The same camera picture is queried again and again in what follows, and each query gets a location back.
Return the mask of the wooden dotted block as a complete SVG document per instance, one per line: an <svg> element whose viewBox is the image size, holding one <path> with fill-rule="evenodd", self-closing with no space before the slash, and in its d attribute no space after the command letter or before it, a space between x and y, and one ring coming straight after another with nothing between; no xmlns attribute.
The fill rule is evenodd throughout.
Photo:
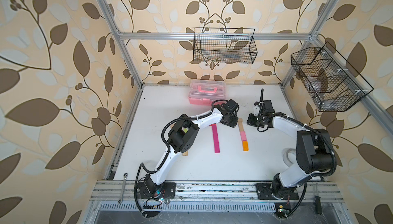
<svg viewBox="0 0 393 224"><path fill-rule="evenodd" d="M238 119L238 128L239 128L240 133L244 132L243 119L242 118Z"/></svg>

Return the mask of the light pink block top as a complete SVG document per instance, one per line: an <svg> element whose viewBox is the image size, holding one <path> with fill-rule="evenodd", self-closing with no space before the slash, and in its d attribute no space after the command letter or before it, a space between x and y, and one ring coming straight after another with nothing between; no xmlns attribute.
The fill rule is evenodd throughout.
<svg viewBox="0 0 393 224"><path fill-rule="evenodd" d="M240 135L241 135L242 142L247 141L247 136L246 136L246 133L244 131L241 131Z"/></svg>

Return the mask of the magenta block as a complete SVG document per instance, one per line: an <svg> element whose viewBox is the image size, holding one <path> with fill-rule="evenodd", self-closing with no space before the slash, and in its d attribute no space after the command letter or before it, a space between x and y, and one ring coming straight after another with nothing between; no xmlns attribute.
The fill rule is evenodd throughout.
<svg viewBox="0 0 393 224"><path fill-rule="evenodd" d="M211 125L213 135L218 135L218 129L216 124Z"/></svg>
<svg viewBox="0 0 393 224"><path fill-rule="evenodd" d="M213 133L213 142L214 142L215 144L218 144L218 143L219 143L219 137L218 137L218 134L217 134L217 133Z"/></svg>
<svg viewBox="0 0 393 224"><path fill-rule="evenodd" d="M219 143L214 143L214 150L215 150L215 153L220 153L220 144Z"/></svg>

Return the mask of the orange block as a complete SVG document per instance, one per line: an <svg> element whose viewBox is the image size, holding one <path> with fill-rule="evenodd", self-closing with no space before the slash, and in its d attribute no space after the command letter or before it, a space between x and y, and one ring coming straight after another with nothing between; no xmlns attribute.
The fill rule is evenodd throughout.
<svg viewBox="0 0 393 224"><path fill-rule="evenodd" d="M247 141L242 141L243 151L249 151L249 146Z"/></svg>

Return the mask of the magenta block bottom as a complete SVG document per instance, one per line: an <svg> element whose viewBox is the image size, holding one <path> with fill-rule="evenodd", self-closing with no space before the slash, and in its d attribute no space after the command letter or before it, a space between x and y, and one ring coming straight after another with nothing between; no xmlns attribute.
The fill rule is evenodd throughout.
<svg viewBox="0 0 393 224"><path fill-rule="evenodd" d="M220 144L219 143L214 143L214 150L215 150L215 153L220 153Z"/></svg>

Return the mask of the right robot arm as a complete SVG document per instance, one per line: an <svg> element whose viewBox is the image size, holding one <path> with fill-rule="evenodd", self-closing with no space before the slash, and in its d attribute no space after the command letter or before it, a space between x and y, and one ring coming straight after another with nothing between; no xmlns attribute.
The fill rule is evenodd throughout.
<svg viewBox="0 0 393 224"><path fill-rule="evenodd" d="M284 172L276 174L271 185L272 195L282 199L298 186L305 186L314 177L326 177L335 173L337 156L327 130L314 129L282 112L275 112L272 101L263 98L254 103L254 112L249 114L247 124L262 128L277 129L295 139L296 161Z"/></svg>

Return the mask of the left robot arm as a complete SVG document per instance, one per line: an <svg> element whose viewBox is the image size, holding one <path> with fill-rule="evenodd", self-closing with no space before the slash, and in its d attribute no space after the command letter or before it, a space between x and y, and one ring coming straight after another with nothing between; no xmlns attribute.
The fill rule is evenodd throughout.
<svg viewBox="0 0 393 224"><path fill-rule="evenodd" d="M137 171L136 181L139 180L141 170L144 170L146 175L143 184L150 196L157 197L163 194L163 184L173 164L178 156L192 147L198 132L217 123L231 128L236 127L238 111L239 104L236 101L232 99L216 100L212 102L211 108L202 114L196 116L182 114L170 121L161 132L161 140L166 146L166 151L154 170L148 170L144 163L141 163Z"/></svg>

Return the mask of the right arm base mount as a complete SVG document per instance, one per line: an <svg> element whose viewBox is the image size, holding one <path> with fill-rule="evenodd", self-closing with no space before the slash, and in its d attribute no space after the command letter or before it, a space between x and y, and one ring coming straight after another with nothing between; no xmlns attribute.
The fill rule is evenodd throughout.
<svg viewBox="0 0 393 224"><path fill-rule="evenodd" d="M255 184L258 200L299 200L296 188L273 187L272 183Z"/></svg>

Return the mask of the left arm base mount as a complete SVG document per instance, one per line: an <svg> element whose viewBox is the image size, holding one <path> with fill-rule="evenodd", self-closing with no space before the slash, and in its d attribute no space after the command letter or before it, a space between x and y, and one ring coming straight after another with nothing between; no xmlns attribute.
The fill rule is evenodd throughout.
<svg viewBox="0 0 393 224"><path fill-rule="evenodd" d="M137 197L143 200L155 199L158 201L167 201L175 197L176 186L176 183L164 182L153 191L149 191L145 183L140 182L137 185Z"/></svg>

